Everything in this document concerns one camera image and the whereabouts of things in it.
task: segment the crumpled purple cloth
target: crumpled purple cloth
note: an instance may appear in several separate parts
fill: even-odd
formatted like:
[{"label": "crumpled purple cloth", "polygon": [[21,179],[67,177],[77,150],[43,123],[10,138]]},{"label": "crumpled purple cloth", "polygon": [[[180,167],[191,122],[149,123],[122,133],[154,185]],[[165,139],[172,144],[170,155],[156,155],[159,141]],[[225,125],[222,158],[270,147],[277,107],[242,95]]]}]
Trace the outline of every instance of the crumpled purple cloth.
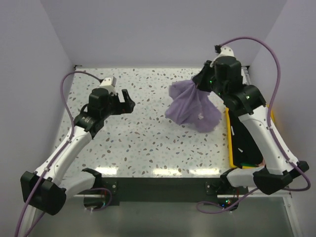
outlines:
[{"label": "crumpled purple cloth", "polygon": [[198,90],[192,80],[174,82],[169,87],[173,102],[166,117],[178,125],[194,124],[198,132],[211,132],[219,124],[222,114],[208,99],[209,94]]}]

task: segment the gray floor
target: gray floor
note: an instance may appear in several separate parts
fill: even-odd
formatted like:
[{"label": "gray floor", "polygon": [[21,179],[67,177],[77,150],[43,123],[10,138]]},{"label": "gray floor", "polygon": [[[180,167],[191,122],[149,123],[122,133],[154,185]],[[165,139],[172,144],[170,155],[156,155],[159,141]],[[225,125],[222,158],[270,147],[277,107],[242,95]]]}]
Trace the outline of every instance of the gray floor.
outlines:
[{"label": "gray floor", "polygon": [[84,211],[81,197],[45,215],[32,237],[291,237],[281,197],[250,197],[232,214],[207,215],[193,203],[125,202]]}]

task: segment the yellow border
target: yellow border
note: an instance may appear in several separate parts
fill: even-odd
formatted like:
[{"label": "yellow border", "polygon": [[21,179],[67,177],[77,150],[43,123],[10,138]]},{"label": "yellow border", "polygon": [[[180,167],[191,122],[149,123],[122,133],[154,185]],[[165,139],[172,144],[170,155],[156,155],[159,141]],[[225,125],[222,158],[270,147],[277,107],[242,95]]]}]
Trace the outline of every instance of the yellow border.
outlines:
[{"label": "yellow border", "polygon": [[[229,150],[229,166],[231,168],[237,168],[237,166],[234,165],[233,161],[233,144],[232,144],[232,133],[231,133],[231,122],[229,120],[229,114],[228,114],[228,108],[226,108],[225,115],[226,115],[226,121],[227,121],[227,136],[228,136],[228,150]],[[271,111],[271,118],[272,121],[275,122],[275,117],[273,115],[273,111]],[[243,169],[251,169],[254,167],[250,166],[243,166]]]}]

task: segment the gray wall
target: gray wall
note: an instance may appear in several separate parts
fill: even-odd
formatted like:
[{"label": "gray wall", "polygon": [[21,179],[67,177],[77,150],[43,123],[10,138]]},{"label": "gray wall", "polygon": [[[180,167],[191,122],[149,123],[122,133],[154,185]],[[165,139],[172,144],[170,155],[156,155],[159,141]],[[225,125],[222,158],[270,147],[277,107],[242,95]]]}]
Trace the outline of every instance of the gray wall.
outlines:
[{"label": "gray wall", "polygon": [[13,236],[20,177],[49,155],[62,115],[61,77],[72,69],[39,0],[0,1],[0,230]]},{"label": "gray wall", "polygon": [[[85,67],[201,67],[214,45],[265,39],[286,0],[41,0],[70,59]],[[250,65],[259,50],[238,42]]]},{"label": "gray wall", "polygon": [[[269,33],[266,43],[275,51],[281,64],[281,84],[274,111],[277,126],[293,153],[309,162],[308,176],[312,189],[294,193],[295,209],[305,236],[315,236],[316,206],[316,1],[288,0]],[[276,81],[276,67],[265,49],[260,49],[250,66],[253,83],[269,101]],[[303,178],[295,187],[303,187]]]}]

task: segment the speckled tabletop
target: speckled tabletop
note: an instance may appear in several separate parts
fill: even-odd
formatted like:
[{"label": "speckled tabletop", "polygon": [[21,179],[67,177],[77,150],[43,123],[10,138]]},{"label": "speckled tabletop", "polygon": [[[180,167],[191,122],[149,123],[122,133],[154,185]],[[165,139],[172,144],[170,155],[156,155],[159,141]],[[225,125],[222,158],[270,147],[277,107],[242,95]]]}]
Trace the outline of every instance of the speckled tabletop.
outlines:
[{"label": "speckled tabletop", "polygon": [[[104,78],[114,75],[116,89],[128,89],[136,106],[132,114],[111,116],[79,154],[65,177],[89,167],[104,176],[117,177],[218,177],[229,169],[225,106],[214,93],[210,100],[222,112],[220,124],[210,133],[198,133],[165,118],[172,99],[172,82],[190,79],[199,69],[79,69]],[[75,117],[87,103],[98,82],[76,74],[68,99]],[[65,137],[70,122],[64,114],[56,145]]]}]

